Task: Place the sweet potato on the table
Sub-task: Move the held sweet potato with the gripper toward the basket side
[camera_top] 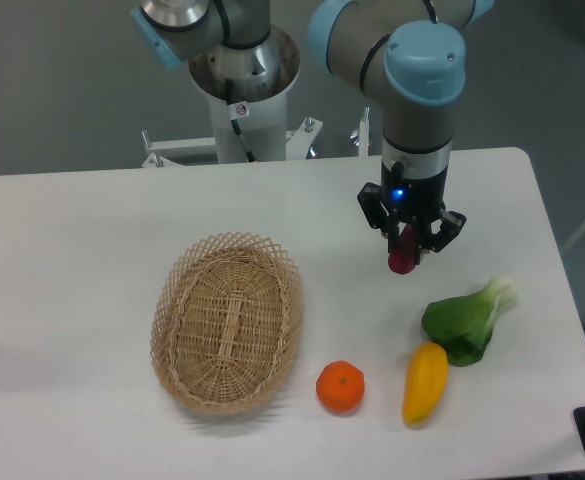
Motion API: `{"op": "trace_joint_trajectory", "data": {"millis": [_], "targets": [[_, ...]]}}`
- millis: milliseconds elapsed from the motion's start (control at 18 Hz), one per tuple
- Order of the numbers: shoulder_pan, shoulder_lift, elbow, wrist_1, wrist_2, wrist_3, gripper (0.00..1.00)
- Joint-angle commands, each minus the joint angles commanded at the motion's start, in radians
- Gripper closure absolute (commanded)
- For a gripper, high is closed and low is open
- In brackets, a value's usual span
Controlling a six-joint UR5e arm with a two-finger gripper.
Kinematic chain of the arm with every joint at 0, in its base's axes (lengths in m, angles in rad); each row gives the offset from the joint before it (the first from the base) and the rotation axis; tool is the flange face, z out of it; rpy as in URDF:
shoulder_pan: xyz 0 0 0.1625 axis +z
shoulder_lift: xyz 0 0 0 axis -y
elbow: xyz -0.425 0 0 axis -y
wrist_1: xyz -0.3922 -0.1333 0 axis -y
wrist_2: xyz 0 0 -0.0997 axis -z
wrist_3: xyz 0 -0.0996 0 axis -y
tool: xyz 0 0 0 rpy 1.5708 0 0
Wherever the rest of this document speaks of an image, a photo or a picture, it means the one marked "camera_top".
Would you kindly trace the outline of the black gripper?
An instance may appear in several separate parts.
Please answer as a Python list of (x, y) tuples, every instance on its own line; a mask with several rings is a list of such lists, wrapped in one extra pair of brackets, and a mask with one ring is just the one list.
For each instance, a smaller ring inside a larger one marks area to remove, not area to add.
[[(459, 212), (442, 210), (448, 167), (434, 176), (413, 179), (406, 171), (397, 185), (392, 171), (381, 166), (381, 186), (367, 182), (357, 194), (363, 214), (372, 229), (379, 230), (387, 240), (388, 252), (398, 249), (399, 222), (413, 227), (416, 253), (420, 264), (426, 253), (439, 253), (455, 240), (466, 224), (467, 217)], [(432, 223), (439, 221), (439, 230), (432, 232)]]

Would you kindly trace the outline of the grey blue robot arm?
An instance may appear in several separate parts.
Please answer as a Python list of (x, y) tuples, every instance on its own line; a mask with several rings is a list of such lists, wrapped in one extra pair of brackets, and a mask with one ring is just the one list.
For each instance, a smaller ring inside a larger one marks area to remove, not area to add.
[[(309, 21), (313, 58), (382, 109), (381, 179), (357, 199), (387, 240), (395, 273), (443, 250), (465, 224), (443, 200), (466, 80), (460, 29), (489, 8), (487, 1), (325, 1)], [(186, 65), (208, 96), (220, 162), (284, 156), (285, 96), (300, 61), (268, 2), (142, 1), (131, 18), (154, 56), (169, 68)]]

